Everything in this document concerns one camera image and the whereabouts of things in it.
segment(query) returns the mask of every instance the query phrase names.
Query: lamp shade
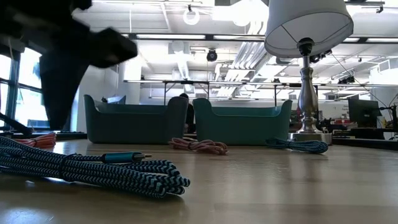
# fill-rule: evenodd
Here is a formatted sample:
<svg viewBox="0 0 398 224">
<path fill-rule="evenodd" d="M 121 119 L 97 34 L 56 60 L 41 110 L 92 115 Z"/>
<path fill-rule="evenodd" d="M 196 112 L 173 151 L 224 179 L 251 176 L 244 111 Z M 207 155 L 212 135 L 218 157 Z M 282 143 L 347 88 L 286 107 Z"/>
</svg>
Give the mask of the lamp shade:
<svg viewBox="0 0 398 224">
<path fill-rule="evenodd" d="M 277 57 L 302 57 L 297 44 L 311 38 L 311 55 L 342 43 L 354 31 L 344 0 L 270 0 L 266 50 Z"/>
</svg>

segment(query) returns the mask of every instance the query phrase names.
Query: desk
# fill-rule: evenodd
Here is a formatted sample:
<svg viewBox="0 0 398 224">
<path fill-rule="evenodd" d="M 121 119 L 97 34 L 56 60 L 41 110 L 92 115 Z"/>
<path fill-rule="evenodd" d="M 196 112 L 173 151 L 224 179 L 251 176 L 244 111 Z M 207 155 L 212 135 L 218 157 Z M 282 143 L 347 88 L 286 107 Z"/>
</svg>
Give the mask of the desk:
<svg viewBox="0 0 398 224">
<path fill-rule="evenodd" d="M 352 128 L 351 135 L 358 139 L 381 139 L 384 140 L 384 133 L 395 132 L 392 128 Z"/>
<path fill-rule="evenodd" d="M 57 143 L 58 153 L 140 150 L 192 181 L 153 200 L 63 181 L 0 174 L 0 223 L 397 223 L 398 154 L 331 146 L 325 155 L 232 147 L 228 156 L 168 146 Z"/>
</svg>

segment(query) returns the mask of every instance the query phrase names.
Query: plastic bin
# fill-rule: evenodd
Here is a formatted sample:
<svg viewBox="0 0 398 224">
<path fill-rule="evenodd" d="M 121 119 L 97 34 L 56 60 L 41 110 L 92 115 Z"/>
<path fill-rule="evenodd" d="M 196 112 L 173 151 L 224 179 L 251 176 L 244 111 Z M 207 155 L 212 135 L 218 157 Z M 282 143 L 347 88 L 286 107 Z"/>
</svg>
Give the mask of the plastic bin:
<svg viewBox="0 0 398 224">
<path fill-rule="evenodd" d="M 167 144 L 182 138 L 188 100 L 179 96 L 167 106 L 116 105 L 85 95 L 87 138 L 93 143 Z"/>
<path fill-rule="evenodd" d="M 193 101 L 197 138 L 227 145 L 263 146 L 268 138 L 287 139 L 292 101 L 273 108 L 211 107 L 204 98 Z"/>
</svg>

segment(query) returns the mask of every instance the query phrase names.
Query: wooden table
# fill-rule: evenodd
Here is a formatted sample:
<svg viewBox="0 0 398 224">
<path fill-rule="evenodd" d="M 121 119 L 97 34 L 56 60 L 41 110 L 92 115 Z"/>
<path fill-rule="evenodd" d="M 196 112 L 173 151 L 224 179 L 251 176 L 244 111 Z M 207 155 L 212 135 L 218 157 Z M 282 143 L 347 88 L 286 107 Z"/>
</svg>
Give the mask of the wooden table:
<svg viewBox="0 0 398 224">
<path fill-rule="evenodd" d="M 57 143 L 54 152 L 140 150 L 189 177 L 164 200 L 57 179 L 0 174 L 0 223 L 398 223 L 398 154 L 332 146 L 325 155 L 232 147 L 228 156 L 168 146 Z"/>
</svg>

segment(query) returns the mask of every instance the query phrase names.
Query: table lamp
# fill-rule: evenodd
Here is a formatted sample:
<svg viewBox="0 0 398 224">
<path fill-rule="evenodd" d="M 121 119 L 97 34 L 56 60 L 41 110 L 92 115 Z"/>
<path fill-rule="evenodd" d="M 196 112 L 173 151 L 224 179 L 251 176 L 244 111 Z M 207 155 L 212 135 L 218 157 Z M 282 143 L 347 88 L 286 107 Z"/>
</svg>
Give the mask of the table lamp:
<svg viewBox="0 0 398 224">
<path fill-rule="evenodd" d="M 281 58 L 303 58 L 301 92 L 298 98 L 302 127 L 290 138 L 294 141 L 321 140 L 331 143 L 331 134 L 315 127 L 313 117 L 318 97 L 312 84 L 309 57 L 342 43 L 354 30 L 344 0 L 270 0 L 265 47 Z"/>
</svg>

